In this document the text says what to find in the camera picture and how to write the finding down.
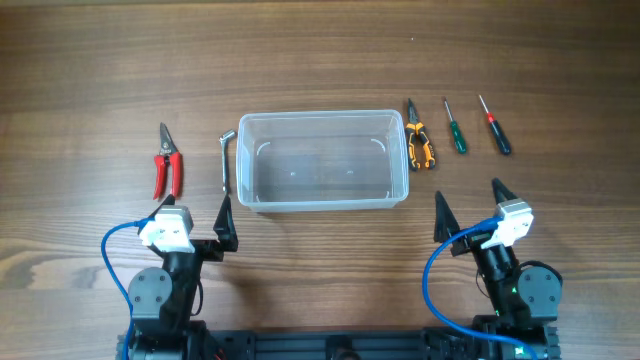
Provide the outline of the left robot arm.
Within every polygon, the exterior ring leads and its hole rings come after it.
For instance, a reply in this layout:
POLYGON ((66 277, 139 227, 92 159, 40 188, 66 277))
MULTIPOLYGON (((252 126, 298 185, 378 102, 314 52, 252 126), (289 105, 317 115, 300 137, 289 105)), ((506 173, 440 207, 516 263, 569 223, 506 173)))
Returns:
POLYGON ((137 273, 125 291, 131 323, 119 338, 117 360, 224 359, 222 345, 206 323, 194 319, 202 309, 202 266, 221 262, 238 250, 231 199, 226 196, 214 222, 215 239, 193 240, 189 209, 172 195, 138 225, 142 245, 162 260, 137 273))

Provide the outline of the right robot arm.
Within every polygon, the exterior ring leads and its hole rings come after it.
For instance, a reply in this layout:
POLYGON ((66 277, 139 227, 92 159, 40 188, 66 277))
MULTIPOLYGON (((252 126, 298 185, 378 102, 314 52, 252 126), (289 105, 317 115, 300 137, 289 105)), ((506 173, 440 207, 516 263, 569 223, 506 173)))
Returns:
POLYGON ((422 277, 422 292, 432 314, 445 327, 422 331, 427 359, 559 359, 557 328, 563 278, 550 265, 537 260, 521 262, 513 250, 529 232, 530 205, 499 179, 492 180, 494 215, 463 229, 441 192, 435 194, 434 241, 439 247, 429 257, 422 277), (483 281, 492 315, 477 315, 470 326, 447 318, 429 295, 429 274, 446 249, 456 257, 471 254, 476 277, 483 281))

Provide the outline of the green handled screwdriver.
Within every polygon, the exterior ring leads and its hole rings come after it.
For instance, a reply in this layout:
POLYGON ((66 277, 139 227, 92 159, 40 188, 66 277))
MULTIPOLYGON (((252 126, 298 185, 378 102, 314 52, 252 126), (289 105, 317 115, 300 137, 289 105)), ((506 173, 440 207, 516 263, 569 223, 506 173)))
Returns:
POLYGON ((451 108, 449 106, 449 103, 446 97, 443 98, 443 103, 449 119, 449 125, 451 129, 452 137, 453 137, 454 146, 459 154, 466 154, 467 145, 466 145, 465 138, 460 130, 458 122, 455 120, 452 114, 451 108))

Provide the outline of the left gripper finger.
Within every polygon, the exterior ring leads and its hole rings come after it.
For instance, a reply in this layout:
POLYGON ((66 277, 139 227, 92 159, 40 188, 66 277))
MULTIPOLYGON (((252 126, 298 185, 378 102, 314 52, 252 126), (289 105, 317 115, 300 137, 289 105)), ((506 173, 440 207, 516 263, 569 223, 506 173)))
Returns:
POLYGON ((150 218, 154 218, 156 216, 156 214, 160 211, 160 209, 165 206, 165 205, 169 205, 169 206, 173 206, 176 202, 176 198, 174 195, 169 194, 161 203, 160 205, 149 215, 150 218))
POLYGON ((237 244, 238 237, 232 216, 231 199, 226 195, 219 209, 216 221, 213 226, 214 232, 218 236, 221 244, 237 244))

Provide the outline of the black red screwdriver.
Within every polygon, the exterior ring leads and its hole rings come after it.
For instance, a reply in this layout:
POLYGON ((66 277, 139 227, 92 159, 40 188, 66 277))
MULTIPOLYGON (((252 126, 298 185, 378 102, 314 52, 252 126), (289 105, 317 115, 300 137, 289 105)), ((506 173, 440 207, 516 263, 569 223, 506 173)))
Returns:
POLYGON ((492 135, 494 137, 494 140, 496 142, 496 145, 498 147, 498 150, 503 155, 510 155, 512 153, 512 147, 506 134, 502 130, 499 122, 495 119, 493 113, 489 110, 484 98, 481 95, 478 95, 478 97, 484 109, 484 112, 486 114, 487 121, 488 121, 490 130, 492 132, 492 135))

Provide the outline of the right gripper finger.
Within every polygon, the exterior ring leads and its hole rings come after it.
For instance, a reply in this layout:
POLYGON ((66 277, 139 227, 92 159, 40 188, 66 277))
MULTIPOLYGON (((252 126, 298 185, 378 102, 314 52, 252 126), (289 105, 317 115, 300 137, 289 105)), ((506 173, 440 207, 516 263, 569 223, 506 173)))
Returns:
POLYGON ((491 185, 495 202, 497 204, 518 198, 518 196, 511 192, 499 178, 494 178, 491 181, 491 185))
POLYGON ((444 243, 450 237, 459 233, 460 227, 444 195, 440 191, 435 193, 435 212, 434 241, 444 243))

